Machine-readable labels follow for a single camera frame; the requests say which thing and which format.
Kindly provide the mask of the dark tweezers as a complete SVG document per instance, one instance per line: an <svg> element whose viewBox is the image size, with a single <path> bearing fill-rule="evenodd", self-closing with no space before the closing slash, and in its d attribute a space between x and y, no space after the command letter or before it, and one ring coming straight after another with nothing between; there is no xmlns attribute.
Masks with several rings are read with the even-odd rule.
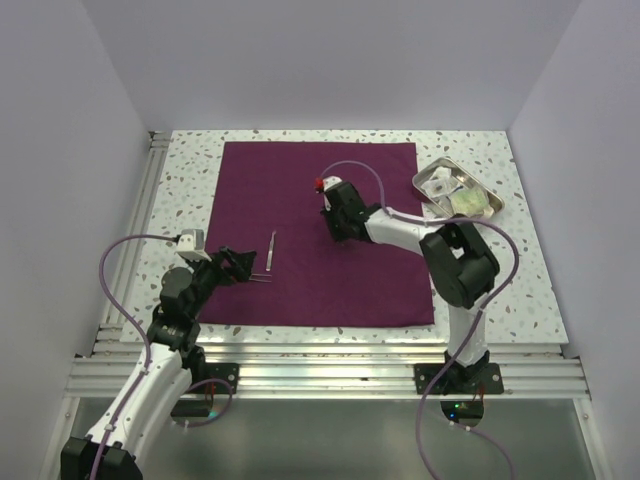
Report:
<svg viewBox="0 0 640 480"><path fill-rule="evenodd" d="M259 283L270 283L272 281L272 276L270 274L252 274L249 280Z"/></svg>

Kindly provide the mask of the clear pouch with small parts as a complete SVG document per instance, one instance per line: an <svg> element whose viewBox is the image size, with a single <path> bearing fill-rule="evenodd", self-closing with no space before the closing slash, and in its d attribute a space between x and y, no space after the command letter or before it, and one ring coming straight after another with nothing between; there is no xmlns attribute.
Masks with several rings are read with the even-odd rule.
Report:
<svg viewBox="0 0 640 480"><path fill-rule="evenodd" d="M449 168L437 167L423 184L426 195L432 198L446 196L448 191L447 180L450 177L452 176Z"/></svg>

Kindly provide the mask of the green gauze bag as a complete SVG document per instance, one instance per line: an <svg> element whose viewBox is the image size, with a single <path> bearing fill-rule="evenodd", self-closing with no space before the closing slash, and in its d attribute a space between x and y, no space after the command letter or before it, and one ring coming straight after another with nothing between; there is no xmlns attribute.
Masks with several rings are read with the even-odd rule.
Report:
<svg viewBox="0 0 640 480"><path fill-rule="evenodd" d="M449 199L455 214L468 217L481 215L489 206L487 193L479 186L458 190Z"/></svg>

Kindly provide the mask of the clear bag blue white gloves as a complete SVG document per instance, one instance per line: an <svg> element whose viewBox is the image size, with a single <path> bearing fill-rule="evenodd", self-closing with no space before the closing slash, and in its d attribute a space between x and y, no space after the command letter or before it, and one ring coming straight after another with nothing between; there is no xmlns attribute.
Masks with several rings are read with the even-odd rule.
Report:
<svg viewBox="0 0 640 480"><path fill-rule="evenodd" d="M468 189L468 186L461 182L458 178L450 177L447 180L448 191L446 193L447 196L454 195L459 191L464 191Z"/></svg>

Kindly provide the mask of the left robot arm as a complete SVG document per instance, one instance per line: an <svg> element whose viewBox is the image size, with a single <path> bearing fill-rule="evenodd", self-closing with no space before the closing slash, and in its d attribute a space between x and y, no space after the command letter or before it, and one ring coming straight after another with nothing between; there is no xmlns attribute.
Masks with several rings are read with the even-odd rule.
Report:
<svg viewBox="0 0 640 480"><path fill-rule="evenodd" d="M144 346L123 387L94 426L70 437L60 453L63 479L140 479L158 435L180 397L213 383L233 395L227 376L211 375L197 338L198 316L219 287L251 279L257 256L222 247L183 251L184 266L162 277Z"/></svg>

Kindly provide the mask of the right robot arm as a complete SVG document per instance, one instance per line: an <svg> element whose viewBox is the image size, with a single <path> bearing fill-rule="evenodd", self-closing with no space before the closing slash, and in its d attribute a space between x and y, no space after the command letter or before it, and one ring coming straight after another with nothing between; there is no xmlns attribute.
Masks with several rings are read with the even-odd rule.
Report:
<svg viewBox="0 0 640 480"><path fill-rule="evenodd" d="M320 179L321 211L335 241L388 245L425 260L436 293L448 305L449 342L445 372L432 381L442 393L469 393L488 373L489 350L483 303L494 289L499 263L469 222L434 226L411 223L380 204L366 205L357 189L336 176Z"/></svg>

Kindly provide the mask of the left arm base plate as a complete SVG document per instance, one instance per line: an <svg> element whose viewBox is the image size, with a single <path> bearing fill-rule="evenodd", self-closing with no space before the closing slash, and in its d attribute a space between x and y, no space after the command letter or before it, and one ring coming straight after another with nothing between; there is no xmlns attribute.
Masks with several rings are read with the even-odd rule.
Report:
<svg viewBox="0 0 640 480"><path fill-rule="evenodd" d="M204 373L194 381L191 392L214 396L235 395L239 379L238 363L207 363Z"/></svg>

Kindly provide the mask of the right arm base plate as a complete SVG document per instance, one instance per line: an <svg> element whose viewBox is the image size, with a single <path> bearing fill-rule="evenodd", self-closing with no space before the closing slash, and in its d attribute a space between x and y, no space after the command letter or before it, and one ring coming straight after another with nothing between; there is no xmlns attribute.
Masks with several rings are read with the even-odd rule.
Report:
<svg viewBox="0 0 640 480"><path fill-rule="evenodd" d="M443 364L420 363L413 366L416 392L422 395L442 370ZM429 389L434 395L500 395L505 392L502 374L497 363L481 367L452 365Z"/></svg>

